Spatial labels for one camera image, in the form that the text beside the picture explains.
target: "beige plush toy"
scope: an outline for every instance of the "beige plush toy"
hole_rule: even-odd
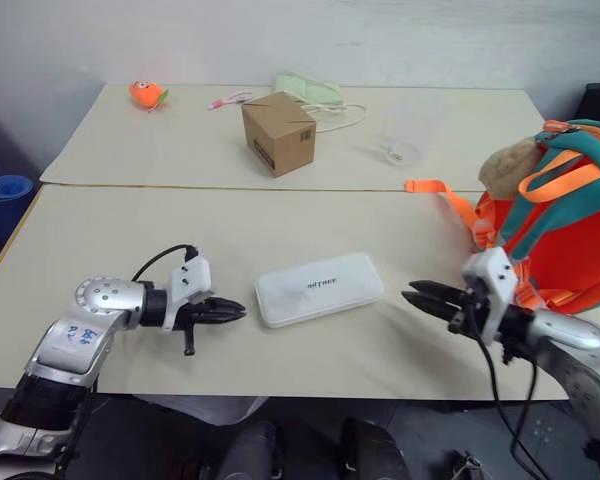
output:
[[[512,200],[518,184],[531,174],[542,158],[532,137],[498,150],[484,162],[478,179],[494,200]]]

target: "orange backpack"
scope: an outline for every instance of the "orange backpack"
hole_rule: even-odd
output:
[[[446,193],[479,248],[502,246],[516,268],[516,303],[578,313],[600,305],[600,122],[549,121],[544,155],[513,200],[484,193],[474,209],[437,180],[407,192]]]

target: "white table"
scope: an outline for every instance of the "white table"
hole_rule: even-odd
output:
[[[439,178],[460,191],[484,190],[482,163],[534,135],[542,117],[522,90],[344,88],[368,107],[350,128],[319,134],[313,164],[273,178],[247,148],[239,107],[209,112],[216,98],[265,87],[171,85],[167,103],[146,113],[124,85],[106,85],[41,180],[71,185],[401,191],[406,179]],[[429,124],[427,117],[434,117]],[[400,140],[421,146],[412,166],[389,163],[381,148],[387,118]]]
[[[46,327],[94,274],[122,278],[176,243],[200,247],[217,294],[249,315],[197,326],[195,357],[181,334],[120,333],[101,375],[105,392],[490,399],[474,342],[408,305],[407,283],[462,286],[470,241],[434,195],[267,192],[47,185],[0,261],[0,386],[11,387]],[[262,273],[366,251],[384,281],[379,302],[301,324],[263,325],[253,284]],[[162,281],[181,261],[146,274]],[[600,321],[600,310],[589,318]],[[498,358],[500,347],[493,346]],[[529,367],[498,364],[504,399],[521,399]],[[541,374],[536,398],[564,398]]]

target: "plush toy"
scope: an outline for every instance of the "plush toy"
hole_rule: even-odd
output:
[[[129,93],[136,105],[148,108],[151,111],[165,101],[169,90],[163,91],[155,83],[136,81],[129,85]]]
[[[531,174],[542,155],[534,139],[525,138],[491,155],[478,178],[494,200],[513,200],[518,184]]]

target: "brown cardboard box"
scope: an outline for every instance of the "brown cardboard box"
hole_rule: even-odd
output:
[[[242,105],[247,144],[276,177],[313,162],[316,122],[286,93]]]

